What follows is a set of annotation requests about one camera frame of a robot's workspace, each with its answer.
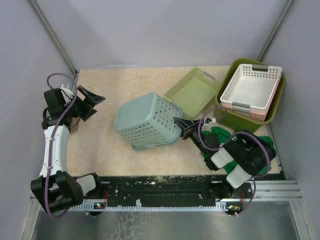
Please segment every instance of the gray floor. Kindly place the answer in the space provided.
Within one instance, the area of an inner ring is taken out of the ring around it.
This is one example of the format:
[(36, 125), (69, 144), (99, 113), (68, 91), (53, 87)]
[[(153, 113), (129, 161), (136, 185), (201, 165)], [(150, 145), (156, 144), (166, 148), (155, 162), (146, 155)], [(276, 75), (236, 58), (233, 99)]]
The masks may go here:
[[(82, 212), (70, 212), (82, 218)], [(41, 211), (33, 240), (295, 240), (289, 203), (254, 202), (240, 217), (223, 212), (104, 212), (84, 221)]]

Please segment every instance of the wooden table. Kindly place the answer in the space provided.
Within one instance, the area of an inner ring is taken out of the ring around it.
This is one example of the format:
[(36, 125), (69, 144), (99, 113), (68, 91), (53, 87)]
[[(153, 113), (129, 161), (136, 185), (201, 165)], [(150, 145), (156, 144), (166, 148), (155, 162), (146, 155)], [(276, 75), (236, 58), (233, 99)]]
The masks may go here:
[[(222, 80), (229, 66), (201, 68)], [(69, 174), (72, 176), (91, 172), (96, 172), (99, 176), (226, 174), (224, 169), (210, 171), (198, 148), (190, 139), (185, 141), (179, 139), (172, 145), (135, 151), (130, 142), (113, 128), (122, 104), (151, 92), (163, 96), (192, 69), (193, 67), (151, 67), (81, 70), (77, 84), (104, 96), (106, 100), (95, 107), (98, 111), (95, 115), (86, 122), (81, 120), (78, 126), (72, 129), (67, 146)], [(269, 135), (266, 126), (261, 127), (256, 134)], [(280, 172), (276, 159), (271, 161), (271, 167), (270, 174)]]

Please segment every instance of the light blue basket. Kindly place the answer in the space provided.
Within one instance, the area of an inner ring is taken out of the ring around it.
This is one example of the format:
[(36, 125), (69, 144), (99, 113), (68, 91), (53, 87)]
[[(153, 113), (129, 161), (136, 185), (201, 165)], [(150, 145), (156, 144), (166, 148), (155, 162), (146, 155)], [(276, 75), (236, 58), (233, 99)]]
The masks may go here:
[(123, 104), (113, 127), (131, 142), (133, 149), (142, 150), (178, 140), (181, 129), (174, 117), (183, 115), (181, 108), (152, 92)]

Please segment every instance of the gray panel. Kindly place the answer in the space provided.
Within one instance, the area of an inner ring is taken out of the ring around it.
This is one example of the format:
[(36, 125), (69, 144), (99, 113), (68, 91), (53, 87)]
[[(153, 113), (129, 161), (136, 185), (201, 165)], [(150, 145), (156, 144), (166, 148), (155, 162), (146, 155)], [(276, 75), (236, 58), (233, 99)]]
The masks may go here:
[(46, 78), (69, 71), (27, 1), (0, 1), (0, 32), (0, 238), (15, 240), (43, 161)]
[[(81, 218), (83, 212), (71, 212)], [(288, 202), (254, 202), (240, 217), (224, 212), (104, 212), (81, 222), (41, 211), (33, 240), (299, 239)]]
[(319, 9), (318, 0), (296, 1), (265, 58), (270, 65), (282, 66), (287, 79), (272, 124), (287, 174), (298, 181), (318, 238)]
[(286, 0), (37, 0), (78, 69), (256, 59)]

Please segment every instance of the light green tray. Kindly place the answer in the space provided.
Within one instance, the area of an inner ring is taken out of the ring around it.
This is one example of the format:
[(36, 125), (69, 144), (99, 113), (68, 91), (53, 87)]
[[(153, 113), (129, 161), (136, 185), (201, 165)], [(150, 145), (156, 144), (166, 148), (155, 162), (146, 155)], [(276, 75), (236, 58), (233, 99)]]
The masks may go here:
[(180, 107), (186, 119), (193, 120), (213, 101), (220, 85), (221, 82), (214, 76), (195, 67), (174, 85), (164, 98)]

